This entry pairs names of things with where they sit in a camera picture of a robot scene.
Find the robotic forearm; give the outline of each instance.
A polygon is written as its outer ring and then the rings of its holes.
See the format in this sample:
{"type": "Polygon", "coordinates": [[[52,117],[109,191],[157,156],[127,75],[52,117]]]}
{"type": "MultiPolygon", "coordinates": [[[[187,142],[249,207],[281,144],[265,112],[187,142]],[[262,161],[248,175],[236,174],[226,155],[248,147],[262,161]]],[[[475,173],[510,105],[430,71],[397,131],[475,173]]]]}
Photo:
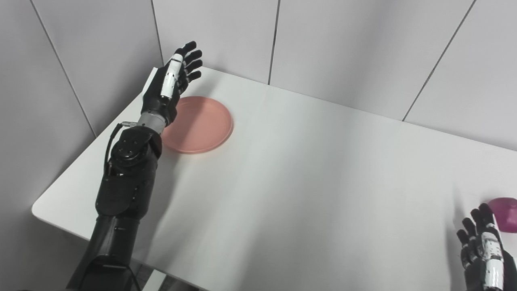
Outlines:
{"type": "Polygon", "coordinates": [[[202,53],[194,41],[176,50],[161,68],[154,68],[144,86],[138,122],[118,124],[108,144],[104,175],[95,202],[97,222],[83,259],[68,289],[124,290],[132,273],[131,261],[140,219],[147,213],[161,155],[163,129],[176,117],[180,94],[201,76],[202,53]],[[108,152],[122,126],[119,140],[108,152]]]}

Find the prosthetic hand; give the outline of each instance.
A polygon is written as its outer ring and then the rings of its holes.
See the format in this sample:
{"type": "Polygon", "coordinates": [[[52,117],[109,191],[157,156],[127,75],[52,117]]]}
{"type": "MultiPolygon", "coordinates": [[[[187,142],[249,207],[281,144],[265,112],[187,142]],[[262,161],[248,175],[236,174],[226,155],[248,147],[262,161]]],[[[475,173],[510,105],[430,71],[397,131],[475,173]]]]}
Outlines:
{"type": "Polygon", "coordinates": [[[490,207],[483,203],[470,212],[457,232],[461,241],[461,261],[465,268],[467,291],[517,290],[517,271],[513,257],[503,248],[499,229],[490,207]]]}
{"type": "Polygon", "coordinates": [[[195,48],[194,41],[187,43],[163,67],[151,71],[143,90],[140,119],[117,124],[111,134],[95,202],[99,216],[67,290],[123,291],[131,287],[127,282],[132,276],[136,282],[129,263],[138,225],[153,191],[162,149],[160,134],[174,121],[180,94],[201,76],[194,71],[203,64],[199,60],[202,53],[193,51],[195,48]],[[123,126],[129,128],[111,149],[123,126]]]}

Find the wall seam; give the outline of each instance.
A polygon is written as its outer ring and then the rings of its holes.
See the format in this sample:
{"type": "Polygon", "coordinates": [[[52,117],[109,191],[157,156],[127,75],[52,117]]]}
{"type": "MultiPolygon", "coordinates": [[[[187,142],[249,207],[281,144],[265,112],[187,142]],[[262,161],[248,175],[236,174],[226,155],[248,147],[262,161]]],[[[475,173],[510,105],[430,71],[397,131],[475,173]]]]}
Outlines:
{"type": "Polygon", "coordinates": [[[465,19],[467,19],[467,16],[468,14],[470,13],[470,11],[472,10],[472,8],[474,7],[474,4],[476,3],[477,0],[474,0],[472,1],[470,7],[468,8],[467,10],[467,13],[465,13],[465,15],[463,16],[462,20],[460,21],[460,24],[458,25],[458,27],[456,27],[456,30],[454,31],[454,33],[452,34],[452,37],[449,39],[449,42],[447,43],[447,45],[445,46],[442,54],[440,55],[440,57],[438,58],[438,61],[436,61],[436,64],[434,64],[434,67],[433,69],[431,70],[431,72],[429,73],[429,75],[427,76],[425,82],[423,83],[422,87],[420,88],[420,91],[418,91],[418,94],[417,96],[415,97],[415,99],[413,100],[413,102],[411,103],[411,106],[409,107],[409,109],[407,110],[406,112],[406,115],[404,115],[404,118],[402,119],[402,121],[406,121],[406,118],[409,114],[409,112],[411,111],[411,109],[413,108],[413,105],[415,105],[418,97],[420,97],[420,94],[422,94],[422,91],[423,89],[425,88],[425,86],[427,85],[427,83],[429,82],[429,80],[431,79],[431,77],[433,76],[434,74],[434,71],[436,70],[436,68],[438,67],[438,64],[440,63],[440,61],[442,60],[442,58],[444,57],[445,53],[447,52],[447,50],[449,49],[449,46],[451,45],[452,41],[454,40],[454,38],[456,37],[456,34],[458,33],[458,31],[460,30],[461,26],[463,25],[463,22],[465,22],[465,19]]]}
{"type": "Polygon", "coordinates": [[[88,124],[88,126],[90,127],[90,130],[92,131],[92,134],[96,138],[97,134],[95,133],[95,131],[94,131],[93,127],[92,127],[92,124],[90,123],[90,120],[88,119],[88,116],[86,115],[86,112],[84,111],[83,105],[81,104],[81,101],[79,100],[79,97],[77,96],[77,93],[75,92],[75,89],[74,89],[74,87],[72,85],[72,82],[70,81],[70,78],[68,77],[68,74],[66,73],[65,67],[64,67],[63,63],[61,62],[61,59],[59,58],[59,55],[57,54],[56,47],[54,46],[54,43],[50,39],[50,35],[47,32],[47,29],[45,28],[45,25],[43,24],[41,16],[39,15],[38,10],[36,9],[36,6],[34,5],[33,0],[31,0],[31,5],[34,8],[34,12],[36,13],[36,16],[38,17],[38,20],[39,20],[39,23],[41,24],[41,27],[43,27],[43,31],[45,32],[45,35],[47,36],[47,39],[50,42],[50,46],[52,47],[52,50],[54,51],[54,54],[56,55],[57,61],[59,62],[59,65],[61,66],[61,69],[63,70],[63,73],[65,74],[65,77],[66,77],[66,79],[68,81],[68,84],[70,85],[70,88],[72,89],[73,95],[75,96],[75,99],[77,100],[77,103],[79,104],[79,107],[81,108],[81,111],[83,112],[84,118],[86,119],[86,123],[88,124]]]}
{"type": "Polygon", "coordinates": [[[153,0],[151,0],[151,9],[153,10],[153,18],[155,20],[156,37],[158,38],[158,47],[160,48],[160,56],[162,58],[162,66],[165,66],[165,61],[163,60],[163,51],[161,49],[160,34],[158,33],[158,21],[156,20],[155,4],[153,3],[153,0]]]}
{"type": "Polygon", "coordinates": [[[271,84],[271,72],[273,70],[273,56],[275,55],[275,43],[277,42],[277,28],[278,28],[278,15],[280,13],[280,0],[277,4],[277,16],[275,18],[275,32],[273,33],[273,45],[271,47],[271,61],[269,62],[269,76],[267,77],[267,84],[271,84]]]}

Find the black robotic finger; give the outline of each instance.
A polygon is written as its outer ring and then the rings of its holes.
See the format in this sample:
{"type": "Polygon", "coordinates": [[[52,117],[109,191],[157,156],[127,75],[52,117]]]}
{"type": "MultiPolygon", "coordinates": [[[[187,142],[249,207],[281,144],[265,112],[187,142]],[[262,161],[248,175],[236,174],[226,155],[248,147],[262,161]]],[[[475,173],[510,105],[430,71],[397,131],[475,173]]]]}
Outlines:
{"type": "Polygon", "coordinates": [[[201,60],[195,60],[194,62],[190,63],[188,66],[185,67],[185,72],[187,74],[190,74],[195,69],[203,66],[203,61],[201,60]]]}
{"type": "Polygon", "coordinates": [[[462,221],[463,226],[465,226],[465,229],[467,230],[469,240],[468,240],[468,257],[470,258],[471,262],[475,262],[479,258],[478,253],[478,244],[476,243],[476,226],[470,220],[470,218],[464,218],[462,221]]]}
{"type": "Polygon", "coordinates": [[[486,226],[492,226],[490,224],[493,224],[493,227],[495,227],[494,213],[492,212],[492,209],[490,209],[488,204],[486,204],[486,203],[481,204],[479,206],[479,212],[481,213],[481,216],[482,216],[486,226]]]}
{"type": "Polygon", "coordinates": [[[193,52],[189,53],[183,59],[183,65],[184,66],[188,66],[190,63],[192,63],[192,61],[201,58],[202,55],[203,55],[203,52],[200,51],[200,50],[196,50],[196,51],[193,51],[193,52]]]}
{"type": "Polygon", "coordinates": [[[187,44],[185,44],[182,48],[177,49],[174,53],[178,53],[185,57],[190,51],[194,50],[197,47],[197,44],[195,41],[191,41],[187,44]]]}
{"type": "Polygon", "coordinates": [[[470,218],[468,218],[468,217],[464,218],[461,221],[461,223],[463,224],[463,226],[467,230],[467,233],[468,233],[469,237],[475,237],[476,236],[476,226],[474,225],[472,220],[470,220],[470,218]]]}
{"type": "Polygon", "coordinates": [[[200,77],[201,77],[201,72],[200,71],[194,71],[194,72],[188,74],[187,82],[190,83],[190,82],[192,82],[195,79],[199,79],[200,77]]]}
{"type": "Polygon", "coordinates": [[[470,266],[470,263],[472,263],[470,261],[469,253],[468,253],[468,242],[469,242],[468,235],[467,235],[467,232],[465,232],[463,229],[458,230],[458,232],[456,232],[456,235],[460,239],[460,242],[462,245],[461,254],[460,254],[461,264],[463,265],[463,268],[466,269],[470,266]]]}
{"type": "Polygon", "coordinates": [[[200,77],[201,77],[200,71],[195,71],[195,72],[192,72],[191,74],[183,75],[183,77],[180,76],[180,78],[178,80],[179,93],[182,94],[183,92],[185,92],[185,90],[189,86],[189,83],[200,77]]]}
{"type": "Polygon", "coordinates": [[[481,216],[481,211],[479,209],[474,208],[470,212],[470,215],[474,219],[474,222],[476,222],[476,230],[478,234],[482,233],[484,229],[486,228],[485,222],[483,221],[483,217],[481,216]]]}

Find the black cable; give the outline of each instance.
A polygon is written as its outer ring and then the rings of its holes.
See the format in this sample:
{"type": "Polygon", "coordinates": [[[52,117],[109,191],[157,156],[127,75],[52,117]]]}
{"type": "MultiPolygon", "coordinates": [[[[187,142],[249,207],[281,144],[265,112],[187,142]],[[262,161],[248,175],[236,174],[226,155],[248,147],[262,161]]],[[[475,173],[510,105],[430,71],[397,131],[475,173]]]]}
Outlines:
{"type": "Polygon", "coordinates": [[[126,266],[126,268],[129,269],[129,271],[131,272],[131,277],[133,278],[133,283],[136,287],[136,290],[137,291],[142,291],[142,289],[140,289],[140,285],[138,284],[138,281],[136,280],[136,276],[134,275],[133,273],[133,270],[131,270],[131,268],[129,268],[129,266],[126,266]]]}
{"type": "Polygon", "coordinates": [[[106,153],[104,154],[104,175],[108,174],[108,156],[110,155],[111,143],[121,128],[122,123],[117,123],[115,129],[113,129],[113,132],[110,135],[110,140],[108,141],[108,146],[106,147],[106,153]]]}

